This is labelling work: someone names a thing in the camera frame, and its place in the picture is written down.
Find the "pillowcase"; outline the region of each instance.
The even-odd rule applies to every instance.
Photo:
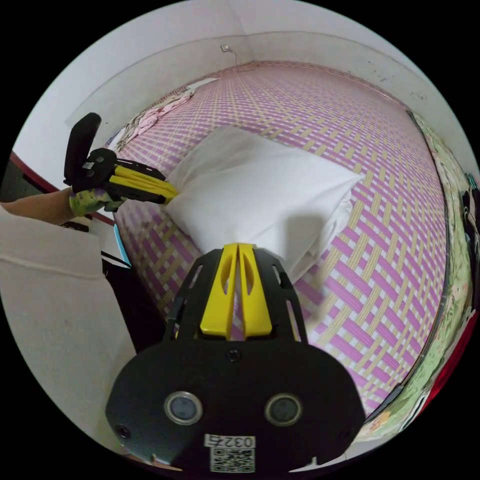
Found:
[[[202,253],[254,244],[295,282],[347,225],[361,179],[300,148],[219,127],[168,176],[180,194],[165,211]]]

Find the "white wall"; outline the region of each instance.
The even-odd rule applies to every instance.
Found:
[[[95,90],[157,52],[241,35],[243,27],[226,0],[184,1],[135,18],[91,45],[54,80],[27,118],[13,151],[53,186],[64,188],[70,135],[66,121]]]
[[[122,25],[85,50],[55,79],[26,120],[14,152],[45,180],[63,188],[63,163],[70,134],[68,122],[87,99],[105,100],[103,86],[111,81],[118,94],[110,95],[109,104],[98,104],[95,110],[105,109],[107,115],[116,115],[112,98],[126,101],[125,93],[120,94],[118,90],[120,85],[125,87],[122,82],[128,79],[128,91],[135,90],[132,65],[141,66],[144,59],[146,64],[153,62],[158,52],[174,51],[181,45],[245,34],[249,35],[256,60],[310,61],[351,71],[379,85],[425,118],[465,170],[479,173],[472,148],[447,102],[405,55],[349,18],[294,0],[190,0],[160,8]],[[211,61],[211,72],[216,69],[215,62],[233,62],[232,56],[222,55],[220,49],[213,48],[209,53],[207,48],[203,52],[204,60]],[[186,61],[185,57],[181,67],[178,63],[170,64],[168,84],[173,84],[175,68],[179,72],[183,69],[182,75],[186,74]],[[188,61],[199,71],[194,55]],[[150,94],[141,98],[138,90],[129,95],[137,95],[138,99],[128,101],[128,112],[137,101],[151,98]]]
[[[462,168],[480,174],[460,122],[442,94],[400,50],[338,13],[295,0],[229,0],[255,60],[308,62],[381,87],[423,117]]]
[[[253,60],[248,38],[223,36],[183,43],[151,55],[121,71],[90,95],[66,120],[71,128],[84,115],[96,112],[102,118],[92,148],[99,148],[132,117],[153,102],[205,75]]]
[[[228,0],[246,35],[310,32],[352,40],[391,57],[417,75],[425,74],[398,48],[356,21],[326,8],[296,0]]]

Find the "human arm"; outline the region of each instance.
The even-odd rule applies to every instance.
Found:
[[[75,217],[83,217],[105,208],[114,211],[122,201],[114,202],[101,189],[73,193],[71,188],[20,198],[0,205],[10,214],[61,225]]]
[[[54,191],[20,198],[0,205],[10,214],[41,220],[49,224],[61,225],[75,217],[70,207],[72,190]]]

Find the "sleeve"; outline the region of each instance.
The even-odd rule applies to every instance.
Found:
[[[102,273],[100,239],[0,206],[0,291],[13,337],[45,393],[92,439],[126,453],[105,406],[135,350]]]

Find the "pink and yellow woven mat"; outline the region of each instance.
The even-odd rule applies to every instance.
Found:
[[[348,227],[295,288],[309,342],[348,369],[369,414],[418,358],[441,299],[444,197],[425,140],[402,105],[361,82],[322,68],[260,64],[198,88],[119,156],[168,175],[227,125],[365,175],[352,192]],[[134,267],[168,312],[200,253],[158,205],[127,201],[116,221]]]

